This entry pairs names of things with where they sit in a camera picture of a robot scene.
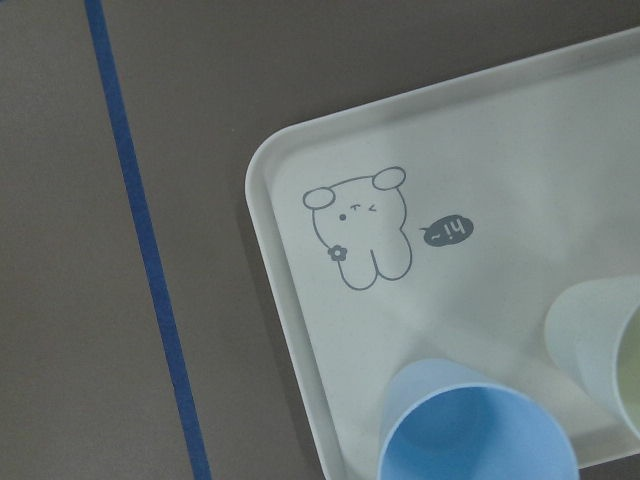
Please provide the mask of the pale green cup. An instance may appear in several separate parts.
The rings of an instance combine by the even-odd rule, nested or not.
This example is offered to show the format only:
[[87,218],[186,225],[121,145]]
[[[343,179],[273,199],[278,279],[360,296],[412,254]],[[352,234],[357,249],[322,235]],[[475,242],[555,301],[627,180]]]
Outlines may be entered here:
[[558,368],[638,435],[639,277],[567,288],[546,314],[544,339]]

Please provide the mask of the cream plastic tray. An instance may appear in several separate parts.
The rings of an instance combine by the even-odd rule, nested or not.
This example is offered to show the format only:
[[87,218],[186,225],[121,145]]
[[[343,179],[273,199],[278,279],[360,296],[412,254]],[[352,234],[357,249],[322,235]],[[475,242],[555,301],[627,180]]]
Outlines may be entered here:
[[[384,226],[405,268],[347,274],[303,197],[380,171],[406,209]],[[637,437],[550,360],[566,288],[639,270],[639,32],[630,29],[285,128],[251,159],[245,196],[323,476],[377,473],[384,391],[448,358],[543,404],[583,467]]]

